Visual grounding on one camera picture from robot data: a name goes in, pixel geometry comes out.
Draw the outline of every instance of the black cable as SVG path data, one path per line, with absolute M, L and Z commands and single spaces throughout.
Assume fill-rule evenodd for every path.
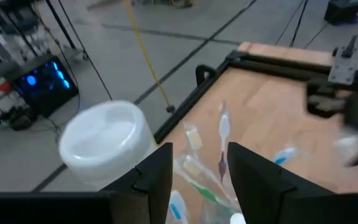
M 53 125 L 53 128 L 56 130 L 56 134 L 60 134 L 60 127 L 50 118 L 45 118 L 47 121 L 51 122 Z
M 276 43 L 275 43 L 274 45 L 277 45 L 278 42 L 280 41 L 280 39 L 283 37 L 285 31 L 287 30 L 288 26 L 290 25 L 290 23 L 291 23 L 291 21 L 292 21 L 292 19 L 293 19 L 293 17 L 295 16 L 296 12 L 298 12 L 298 10 L 300 9 L 300 7 L 302 6 L 302 3 L 303 3 L 304 1 L 305 1 L 305 0 L 302 0 L 302 1 L 299 3 L 299 6 L 298 6 L 297 9 L 295 10 L 295 12 L 293 12 L 293 14 L 292 14 L 290 20 L 289 20 L 289 21 L 287 22 L 287 24 L 285 25 L 283 31 L 282 31 L 281 34 L 280 34 L 280 37 L 277 39 L 277 41 L 276 41 Z
M 327 22 L 312 38 L 311 40 L 303 47 L 306 49 L 309 45 L 314 41 L 314 39 L 328 26 L 329 22 Z
M 316 38 L 317 36 L 319 36 L 320 33 L 321 33 L 325 28 L 327 28 L 327 26 L 329 25 L 330 21 L 333 21 L 333 20 L 336 18 L 336 16 L 340 13 L 340 11 L 341 11 L 341 10 L 339 9 L 339 10 L 337 10 L 337 11 L 333 14 L 333 16 L 330 18 L 330 20 L 327 21 L 327 23 L 325 23 L 324 26 L 322 26 L 322 28 L 311 38 L 311 40 L 303 47 L 303 49 L 306 49 L 307 47 L 309 47 L 309 45 L 315 40 L 315 38 Z
M 100 79 L 100 82 L 102 83 L 102 85 L 103 85 L 103 87 L 104 87 L 104 90 L 106 90 L 106 93 L 109 95 L 110 100 L 112 100 L 112 97 L 111 97 L 111 95 L 110 95 L 109 90 L 107 89 L 106 84 L 104 84 L 104 81 L 103 81 L 102 77 L 100 76 L 98 70 L 97 70 L 96 67 L 94 66 L 94 63 L 92 62 L 92 60 L 91 60 L 91 58 L 90 58 L 90 55 L 89 55 L 88 52 L 85 50 L 85 46 L 84 46 L 84 44 L 82 43 L 82 41 L 81 41 L 81 39 L 80 39 L 80 36 L 77 34 L 77 31 L 75 30 L 73 24 L 71 23 L 71 19 L 68 17 L 67 12 L 66 12 L 66 9 L 63 7 L 63 4 L 62 4 L 62 2 L 61 2 L 60 0 L 58 0 L 58 2 L 59 2 L 60 7 L 62 7 L 63 13 L 65 14 L 68 23 L 70 24 L 71 28 L 73 29 L 73 32 L 74 32 L 75 36 L 77 37 L 77 39 L 78 39 L 78 41 L 79 41 L 79 43 L 80 43 L 80 45 L 81 45 L 81 47 L 82 47 L 84 53 L 88 56 L 89 62 L 91 63 L 93 69 L 95 70 L 96 74 L 98 75 L 98 78 Z
M 299 17 L 298 24 L 296 25 L 296 28 L 295 28 L 295 31 L 294 31 L 294 34 L 293 34 L 293 37 L 292 37 L 292 40 L 291 40 L 291 43 L 290 43 L 289 47 L 293 47 L 293 44 L 294 44 L 295 39 L 296 39 L 296 35 L 298 35 L 299 27 L 301 26 L 303 13 L 305 12 L 305 9 L 306 9 L 306 6 L 308 5 L 308 2 L 309 2 L 309 0 L 305 0 L 301 16 Z

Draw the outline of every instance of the wooden platform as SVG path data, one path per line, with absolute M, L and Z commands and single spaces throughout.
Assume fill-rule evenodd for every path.
M 247 42 L 239 50 L 323 65 L 332 63 L 331 53 L 326 52 Z M 230 141 L 270 160 L 277 151 L 295 144 L 305 152 L 305 159 L 291 163 L 287 169 L 338 193 L 358 192 L 358 167 L 344 168 L 333 149 L 341 118 L 320 119 L 306 114 L 304 91 L 300 82 L 230 68 L 182 121 L 198 126 L 204 145 L 200 158 L 215 174 L 221 145 L 219 105 L 226 100 L 232 114 Z M 183 126 L 179 124 L 165 142 L 173 143 L 174 157 L 188 148 Z M 202 196 L 176 174 L 172 189 L 184 197 L 190 223 L 198 223 Z

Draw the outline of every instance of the metal bracket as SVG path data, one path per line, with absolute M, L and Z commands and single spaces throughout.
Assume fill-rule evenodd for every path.
M 338 48 L 334 65 L 329 73 L 328 81 L 343 85 L 351 85 L 354 80 L 354 73 L 357 69 L 358 54 L 354 48 L 357 36 L 353 36 L 347 47 Z
M 226 60 L 230 60 L 230 61 L 233 61 L 233 60 L 237 60 L 237 61 L 240 61 L 240 60 L 244 60 L 246 59 L 246 57 L 249 55 L 249 53 L 246 53 L 246 52 L 238 52 L 236 50 L 233 50 L 232 52 L 229 53 L 228 56 L 226 56 Z

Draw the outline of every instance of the concrete floor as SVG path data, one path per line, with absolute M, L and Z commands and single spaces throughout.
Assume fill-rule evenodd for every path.
M 245 12 L 249 0 L 196 0 L 189 9 L 175 9 L 164 5 L 142 5 L 133 7 L 142 33 L 142 39 L 170 101 L 177 107 L 194 89 L 195 67 L 205 63 L 217 66 L 224 57 L 242 41 L 274 44 L 301 0 L 257 0 Z M 62 10 L 56 1 L 59 15 Z M 148 91 L 154 84 L 147 64 L 140 51 L 130 20 L 122 1 L 87 10 L 87 5 L 97 1 L 63 1 L 89 57 L 95 63 L 108 90 L 114 99 L 135 101 L 143 110 L 152 131 L 168 118 L 165 102 L 156 89 Z M 325 25 L 323 20 L 328 0 L 310 1 L 299 29 L 295 47 L 305 44 Z M 40 11 L 54 35 L 67 44 L 57 28 L 52 14 L 45 5 Z M 225 29 L 219 29 L 236 19 Z M 279 45 L 290 43 L 300 15 L 296 14 L 283 35 Z M 69 34 L 75 40 L 73 31 Z M 325 30 L 310 44 L 309 49 L 332 51 L 346 44 L 352 35 L 358 34 L 358 24 L 333 27 Z M 80 59 L 71 63 L 81 93 L 81 108 L 108 100 L 100 80 L 89 62 Z M 56 123 L 70 118 L 76 110 L 77 99 L 72 99 L 52 115 Z M 47 121 L 38 122 L 32 129 L 45 129 Z M 55 134 L 52 131 L 13 132 L 0 131 L 0 192 L 12 191 L 87 191 L 95 190 L 82 184 L 69 170 L 60 167 Z M 50 183 L 39 186 L 58 167 Z

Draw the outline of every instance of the blue led light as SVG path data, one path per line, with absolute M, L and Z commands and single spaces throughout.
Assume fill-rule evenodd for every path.
M 57 67 L 57 64 L 55 62 L 52 62 L 53 67 L 55 67 L 55 70 L 58 70 L 59 68 Z
M 59 76 L 59 78 L 62 80 L 65 79 L 65 77 L 63 76 L 63 73 L 61 71 L 57 71 L 57 76 Z
M 64 81 L 63 81 L 63 84 L 64 84 L 64 86 L 65 86 L 66 88 L 69 88 L 69 87 L 70 87 L 70 84 L 69 84 L 69 82 L 68 82 L 67 80 L 64 80 Z
M 37 83 L 37 80 L 34 78 L 34 76 L 29 75 L 29 76 L 27 77 L 27 82 L 28 82 L 30 85 L 34 86 L 34 85 Z

